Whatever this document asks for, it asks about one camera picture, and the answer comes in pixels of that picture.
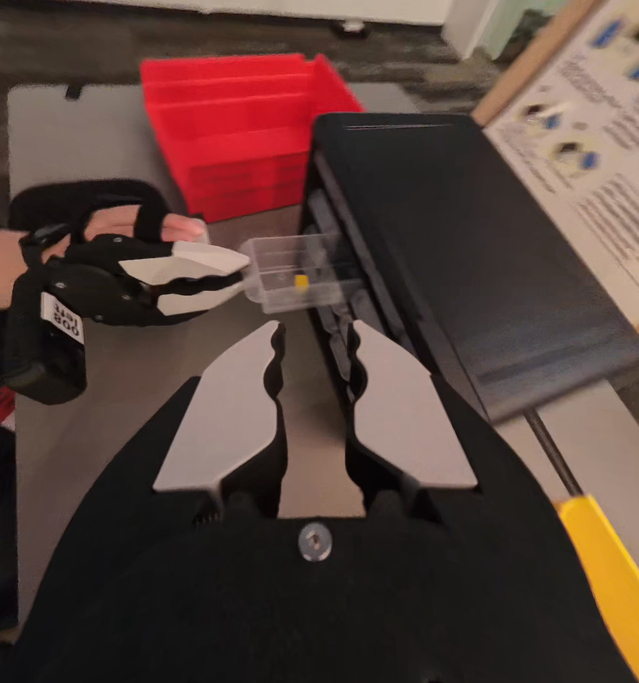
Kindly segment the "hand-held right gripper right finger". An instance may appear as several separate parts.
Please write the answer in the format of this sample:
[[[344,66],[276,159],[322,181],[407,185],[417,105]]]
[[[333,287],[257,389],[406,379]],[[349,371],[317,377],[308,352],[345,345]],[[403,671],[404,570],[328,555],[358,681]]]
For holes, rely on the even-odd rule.
[[[406,485],[472,490],[469,463],[431,372],[362,320],[349,329],[352,433],[358,447]]]

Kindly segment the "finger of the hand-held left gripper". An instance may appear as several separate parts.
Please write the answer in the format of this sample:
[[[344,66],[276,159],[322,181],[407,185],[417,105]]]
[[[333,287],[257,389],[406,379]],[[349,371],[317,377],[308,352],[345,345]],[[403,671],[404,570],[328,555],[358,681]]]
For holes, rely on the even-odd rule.
[[[178,279],[225,278],[244,271],[250,258],[241,252],[206,243],[178,241],[168,256],[120,260],[130,277],[149,286],[163,286]]]
[[[200,279],[179,278],[168,284],[155,286],[156,307],[167,318],[199,315],[228,302],[242,293],[242,273],[206,276]]]

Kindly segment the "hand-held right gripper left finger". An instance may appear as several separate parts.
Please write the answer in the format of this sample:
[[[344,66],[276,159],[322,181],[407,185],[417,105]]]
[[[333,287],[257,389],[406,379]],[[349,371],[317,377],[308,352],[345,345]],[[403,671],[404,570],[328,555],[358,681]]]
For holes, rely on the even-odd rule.
[[[154,491],[222,494],[228,476],[285,436],[279,403],[284,354],[284,325],[272,320],[205,368]]]

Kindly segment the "clear plastic drawer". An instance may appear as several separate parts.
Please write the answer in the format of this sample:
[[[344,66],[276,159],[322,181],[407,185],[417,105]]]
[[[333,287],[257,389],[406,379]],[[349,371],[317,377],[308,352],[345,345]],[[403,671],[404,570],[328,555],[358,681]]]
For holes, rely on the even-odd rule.
[[[337,235],[305,234],[253,238],[240,247],[250,258],[244,292],[268,315],[343,305],[364,287],[347,242]],[[309,289],[294,289],[306,274]]]

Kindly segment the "red plastic bin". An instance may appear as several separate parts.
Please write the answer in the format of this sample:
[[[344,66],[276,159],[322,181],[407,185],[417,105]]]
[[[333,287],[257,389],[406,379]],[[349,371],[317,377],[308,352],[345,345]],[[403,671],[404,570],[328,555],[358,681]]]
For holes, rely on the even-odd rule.
[[[146,59],[140,78],[170,175],[206,223],[301,203],[315,120],[365,111],[323,55]]]

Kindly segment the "black drawer cabinet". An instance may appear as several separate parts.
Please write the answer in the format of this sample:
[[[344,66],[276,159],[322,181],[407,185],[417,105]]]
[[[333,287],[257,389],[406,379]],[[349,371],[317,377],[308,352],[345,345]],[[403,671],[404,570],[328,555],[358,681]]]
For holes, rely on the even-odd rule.
[[[469,117],[330,113],[320,158],[412,349],[392,340],[488,422],[639,365],[638,332]]]

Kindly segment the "yellow plastic bin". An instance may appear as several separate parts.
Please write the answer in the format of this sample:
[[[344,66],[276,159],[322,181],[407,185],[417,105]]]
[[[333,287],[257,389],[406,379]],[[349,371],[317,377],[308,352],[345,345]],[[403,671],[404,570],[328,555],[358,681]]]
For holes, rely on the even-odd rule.
[[[555,505],[609,633],[639,681],[639,567],[589,494]]]

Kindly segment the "person's left hand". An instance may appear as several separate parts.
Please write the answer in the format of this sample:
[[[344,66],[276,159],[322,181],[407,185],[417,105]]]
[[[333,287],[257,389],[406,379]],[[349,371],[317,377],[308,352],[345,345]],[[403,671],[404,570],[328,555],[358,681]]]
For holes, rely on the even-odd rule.
[[[133,237],[139,205],[119,206],[94,212],[85,229],[85,239],[91,241],[102,234]],[[164,217],[160,238],[164,242],[194,242],[207,237],[206,225],[197,218],[168,214]]]

